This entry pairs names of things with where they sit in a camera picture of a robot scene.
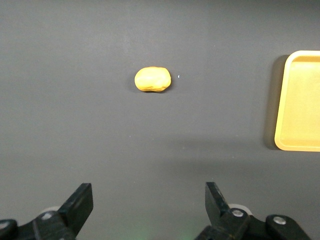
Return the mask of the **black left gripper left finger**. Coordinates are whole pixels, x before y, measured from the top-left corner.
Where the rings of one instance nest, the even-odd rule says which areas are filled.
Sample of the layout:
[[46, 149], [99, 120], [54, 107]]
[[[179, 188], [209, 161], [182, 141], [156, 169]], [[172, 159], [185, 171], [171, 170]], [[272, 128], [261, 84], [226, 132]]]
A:
[[82, 183], [58, 210], [47, 210], [24, 225], [0, 219], [0, 240], [77, 240], [93, 208], [92, 184]]

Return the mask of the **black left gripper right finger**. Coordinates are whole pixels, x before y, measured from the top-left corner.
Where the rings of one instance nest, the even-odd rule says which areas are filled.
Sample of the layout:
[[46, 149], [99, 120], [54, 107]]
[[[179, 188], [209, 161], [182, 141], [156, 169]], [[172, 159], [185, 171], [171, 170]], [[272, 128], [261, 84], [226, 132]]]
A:
[[312, 240], [288, 216], [271, 214], [261, 221], [247, 208], [228, 204], [215, 182], [205, 184], [205, 209], [210, 225], [194, 240]]

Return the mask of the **yellow potato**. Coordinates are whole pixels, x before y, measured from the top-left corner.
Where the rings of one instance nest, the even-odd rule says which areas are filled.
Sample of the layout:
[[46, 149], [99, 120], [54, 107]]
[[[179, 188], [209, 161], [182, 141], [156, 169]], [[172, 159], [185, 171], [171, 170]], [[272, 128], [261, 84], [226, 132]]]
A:
[[162, 92], [171, 85], [172, 78], [165, 67], [148, 66], [136, 73], [134, 83], [142, 92]]

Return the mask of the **yellow plastic tray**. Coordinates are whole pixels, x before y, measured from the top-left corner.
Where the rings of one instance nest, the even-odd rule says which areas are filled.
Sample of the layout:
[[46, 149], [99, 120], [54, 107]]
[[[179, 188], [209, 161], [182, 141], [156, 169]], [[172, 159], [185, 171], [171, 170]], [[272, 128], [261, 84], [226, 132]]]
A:
[[287, 58], [274, 142], [283, 151], [320, 152], [320, 50]]

